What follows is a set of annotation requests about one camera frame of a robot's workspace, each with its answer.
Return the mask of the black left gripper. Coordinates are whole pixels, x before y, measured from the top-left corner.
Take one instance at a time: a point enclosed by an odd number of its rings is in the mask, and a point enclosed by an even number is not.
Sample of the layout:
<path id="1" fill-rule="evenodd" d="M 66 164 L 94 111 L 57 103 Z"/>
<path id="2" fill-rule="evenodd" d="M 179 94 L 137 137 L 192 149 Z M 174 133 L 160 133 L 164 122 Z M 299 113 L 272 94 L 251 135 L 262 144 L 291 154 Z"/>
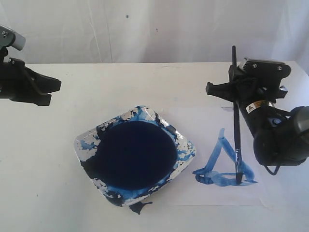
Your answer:
<path id="1" fill-rule="evenodd" d="M 61 81 L 25 67 L 24 61 L 9 58 L 0 63 L 0 98 L 12 99 L 14 102 L 31 103 L 37 106 L 49 106 L 50 94 L 34 93 L 34 86 L 42 93 L 60 91 Z"/>

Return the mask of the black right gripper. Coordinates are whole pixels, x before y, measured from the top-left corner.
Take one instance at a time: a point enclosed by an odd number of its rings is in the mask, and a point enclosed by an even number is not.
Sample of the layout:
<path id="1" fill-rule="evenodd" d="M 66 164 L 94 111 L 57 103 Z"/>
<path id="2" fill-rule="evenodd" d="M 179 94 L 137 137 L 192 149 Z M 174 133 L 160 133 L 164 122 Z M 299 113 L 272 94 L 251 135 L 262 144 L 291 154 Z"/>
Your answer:
<path id="1" fill-rule="evenodd" d="M 242 115 L 254 138 L 274 138 L 274 130 L 286 120 L 288 113 L 274 107 L 278 99 L 288 93 L 285 86 L 279 88 L 259 87 L 258 80 L 248 77 L 237 65 L 228 70 L 229 82 L 206 84 L 206 93 L 220 99 L 237 102 Z"/>

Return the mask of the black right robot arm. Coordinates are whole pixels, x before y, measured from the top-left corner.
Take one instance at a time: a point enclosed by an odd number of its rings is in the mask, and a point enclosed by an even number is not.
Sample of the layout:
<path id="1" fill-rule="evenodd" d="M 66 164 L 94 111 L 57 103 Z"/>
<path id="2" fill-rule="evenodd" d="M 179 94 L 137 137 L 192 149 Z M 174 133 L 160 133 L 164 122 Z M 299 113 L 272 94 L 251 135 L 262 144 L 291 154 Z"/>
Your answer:
<path id="1" fill-rule="evenodd" d="M 309 108 L 274 107 L 287 94 L 281 80 L 290 73 L 285 63 L 254 62 L 243 69 L 230 66 L 227 83 L 206 85 L 207 94 L 237 104 L 253 136 L 255 157 L 265 167 L 298 166 L 309 156 Z"/>

